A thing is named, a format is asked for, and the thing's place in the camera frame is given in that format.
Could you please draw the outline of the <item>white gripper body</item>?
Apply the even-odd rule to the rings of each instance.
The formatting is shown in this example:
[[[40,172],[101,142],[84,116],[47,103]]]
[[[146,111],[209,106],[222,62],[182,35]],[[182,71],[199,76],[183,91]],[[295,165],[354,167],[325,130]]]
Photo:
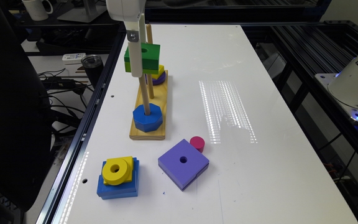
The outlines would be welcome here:
[[[111,19],[115,21],[138,22],[145,8],[145,0],[106,0]]]

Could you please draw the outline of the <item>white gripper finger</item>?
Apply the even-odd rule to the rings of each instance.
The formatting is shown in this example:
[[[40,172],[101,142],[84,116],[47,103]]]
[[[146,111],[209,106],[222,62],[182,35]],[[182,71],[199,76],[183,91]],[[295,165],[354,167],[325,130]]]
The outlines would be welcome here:
[[[129,62],[133,77],[140,78],[143,75],[141,34],[138,22],[124,21],[127,31]]]
[[[147,42],[147,32],[146,32],[146,26],[145,26],[144,13],[141,14],[140,20],[139,20],[139,35],[140,35],[140,41],[142,43],[146,43]]]

